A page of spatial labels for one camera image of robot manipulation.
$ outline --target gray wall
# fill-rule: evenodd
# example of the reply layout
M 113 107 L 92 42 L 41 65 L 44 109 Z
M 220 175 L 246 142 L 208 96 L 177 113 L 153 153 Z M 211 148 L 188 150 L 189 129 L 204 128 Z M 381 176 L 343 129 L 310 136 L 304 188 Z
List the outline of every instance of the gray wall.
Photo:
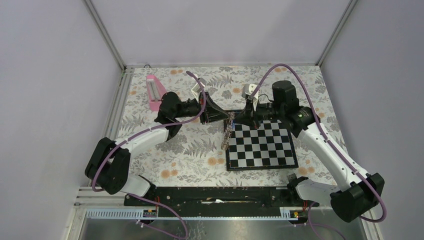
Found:
M 1 1 L 0 239 L 60 239 L 119 74 L 82 1 Z
M 359 1 L 322 68 L 349 154 L 385 179 L 386 240 L 423 234 L 423 12 L 421 0 Z
M 133 64 L 315 63 L 349 0 L 93 0 Z

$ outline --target purple cable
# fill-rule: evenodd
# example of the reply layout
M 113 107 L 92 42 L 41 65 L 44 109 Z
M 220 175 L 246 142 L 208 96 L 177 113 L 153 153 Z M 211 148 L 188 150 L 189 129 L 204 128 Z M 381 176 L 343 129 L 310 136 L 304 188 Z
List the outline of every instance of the purple cable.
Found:
M 158 125 L 158 126 L 153 126 L 152 128 L 147 128 L 147 129 L 144 129 L 143 131 L 140 131 L 140 132 L 138 132 L 138 133 L 136 133 L 136 134 L 134 134 L 134 135 L 132 135 L 131 137 L 129 137 L 128 138 L 128 141 L 131 141 L 131 140 L 133 140 L 133 139 L 135 139 L 136 137 L 138 137 L 138 136 L 140 136 L 140 135 L 142 135 L 142 134 L 144 134 L 144 133 L 147 133 L 147 132 L 149 132 L 149 131 L 151 131 L 151 130 L 155 130 L 155 129 L 159 129 L 159 128 L 165 128 L 165 127 L 169 127 L 169 126 L 175 126 L 175 125 L 182 125 L 182 124 L 186 124 L 186 123 L 189 123 L 189 122 L 192 122 L 192 121 L 194 121 L 195 119 L 197 119 L 198 117 L 200 117 L 200 115 L 202 115 L 202 113 L 205 111 L 205 108 L 206 108 L 206 93 L 205 93 L 205 89 L 203 88 L 203 86 L 202 86 L 202 84 L 201 84 L 201 82 L 200 82 L 200 80 L 193 74 L 193 73 L 191 73 L 190 71 L 186 71 L 185 72 L 187 75 L 189 75 L 190 77 L 192 77 L 192 78 L 194 78 L 194 80 L 196 80 L 196 82 L 197 82 L 197 84 L 199 85 L 199 87 L 200 87 L 200 90 L 201 90 L 201 94 L 202 94 L 202 96 L 203 96 L 203 104 L 201 105 L 201 109 L 200 109 L 200 112 L 196 115 L 196 116 L 194 116 L 193 118 L 191 118 L 191 119 L 189 119 L 189 120 L 185 120 L 185 121 L 181 121 L 181 122 L 173 122 L 173 123 L 167 123 L 167 124 L 162 124 L 162 125 Z M 97 170 L 97 172 L 95 173 L 95 175 L 94 175 L 94 178 L 93 178 L 93 181 L 92 181 L 92 183 L 91 183 L 91 188 L 92 188 L 92 190 L 94 191 L 94 192 L 101 192 L 101 191 L 104 191 L 104 189 L 103 188 L 100 188 L 100 189 L 97 189 L 96 188 L 96 182 L 97 182 L 97 178 L 99 178 L 99 175 L 100 175 L 100 172 L 102 171 L 102 169 L 103 169 L 103 167 L 106 165 L 106 163 L 108 162 L 108 159 L 109 158 L 111 158 L 111 156 L 112 156 L 112 154 L 114 154 L 114 152 L 116 151 L 116 150 L 118 150 L 120 147 L 122 147 L 122 145 L 124 145 L 124 144 L 126 144 L 127 143 L 127 141 L 126 140 L 124 140 L 124 141 L 122 141 L 121 143 L 119 143 L 119 144 L 117 144 L 110 152 L 109 152 L 109 154 L 107 154 L 107 156 L 104 158 L 104 160 L 103 160 L 103 162 L 100 164 L 100 166 L 98 167 L 98 170 Z M 140 199 L 140 200 L 142 200 L 142 201 L 145 201 L 145 202 L 148 202 L 148 203 L 151 203 L 151 204 L 155 204 L 155 205 L 159 205 L 159 206 L 162 206 L 162 207 L 164 207 L 164 208 L 166 208 L 166 209 L 168 209 L 169 211 L 171 211 L 180 221 L 181 221 L 181 223 L 182 223 L 182 226 L 184 227 L 184 229 L 185 229 L 185 237 L 180 237 L 180 236 L 176 236 L 176 235 L 173 235 L 173 234 L 171 234 L 171 233 L 169 233 L 169 232 L 167 232 L 167 231 L 164 231 L 164 230 L 162 230 L 162 229 L 159 229 L 159 228 L 156 228 L 156 227 L 154 227 L 154 226 L 149 226 L 149 225 L 145 225 L 146 227 L 148 227 L 148 228 L 151 228 L 151 229 L 154 229 L 154 230 L 157 230 L 157 231 L 159 231 L 159 232 L 161 232 L 161 233 L 164 233 L 164 234 L 166 234 L 166 235 L 169 235 L 169 236 L 171 236 L 171 237 L 173 237 L 173 238 L 177 238 L 177 239 L 187 239 L 188 237 L 189 237 L 189 231 L 187 230 L 187 226 L 186 226 L 186 223 L 183 221 L 183 219 L 180 217 L 180 215 L 178 215 L 178 213 L 176 213 L 174 210 L 172 210 L 172 208 L 170 208 L 169 206 L 167 206 L 167 205 L 165 205 L 165 204 L 162 204 L 162 203 L 160 203 L 160 202 L 156 202 L 156 201 L 151 201 L 151 200 L 148 200 L 148 199 L 146 199 L 146 198 L 143 198 L 143 197 L 141 197 L 141 196 L 137 196 L 137 195 L 134 195 L 134 194 L 131 194 L 131 193 L 128 193 L 128 195 L 130 195 L 130 196 L 133 196 L 133 197 L 135 197 L 135 198 L 137 198 L 137 199 Z
M 365 183 L 365 185 L 371 190 L 371 192 L 374 194 L 375 198 L 377 198 L 378 202 L 381 205 L 382 208 L 382 215 L 379 219 L 369 219 L 366 218 L 364 216 L 360 216 L 361 219 L 368 221 L 368 222 L 372 222 L 372 223 L 380 223 L 382 221 L 384 221 L 384 219 L 386 219 L 387 216 L 387 209 L 386 209 L 386 205 L 384 204 L 382 198 L 380 197 L 380 195 L 377 193 L 377 191 L 373 188 L 373 186 L 371 186 L 370 182 L 368 182 L 368 180 L 362 176 L 362 174 L 360 174 L 358 172 L 358 170 L 346 159 L 346 157 L 337 149 L 336 145 L 333 144 L 331 142 L 331 140 L 328 139 L 327 134 L 324 132 L 323 128 L 321 127 L 320 121 L 318 120 L 318 116 L 317 113 L 315 112 L 315 108 L 312 104 L 311 98 L 308 94 L 308 91 L 306 90 L 306 87 L 304 85 L 304 83 L 302 82 L 301 78 L 298 76 L 298 74 L 293 70 L 293 68 L 291 68 L 289 65 L 284 64 L 284 63 L 279 63 L 279 64 L 275 64 L 274 66 L 272 66 L 266 73 L 265 75 L 262 77 L 262 79 L 260 80 L 259 84 L 256 86 L 256 88 L 253 90 L 252 94 L 249 96 L 249 98 L 251 99 L 258 91 L 259 88 L 261 87 L 262 83 L 264 82 L 264 80 L 268 77 L 268 75 L 277 67 L 285 67 L 288 70 L 290 70 L 290 72 L 296 77 L 297 81 L 299 82 L 300 86 L 302 87 L 306 99 L 309 102 L 309 106 L 310 109 L 312 110 L 312 115 L 313 118 L 315 119 L 316 125 L 319 129 L 319 132 L 321 133 L 321 135 L 324 137 L 324 139 L 326 140 L 326 142 L 331 146 L 331 148 L 337 153 L 337 155 L 341 158 L 341 160 Z

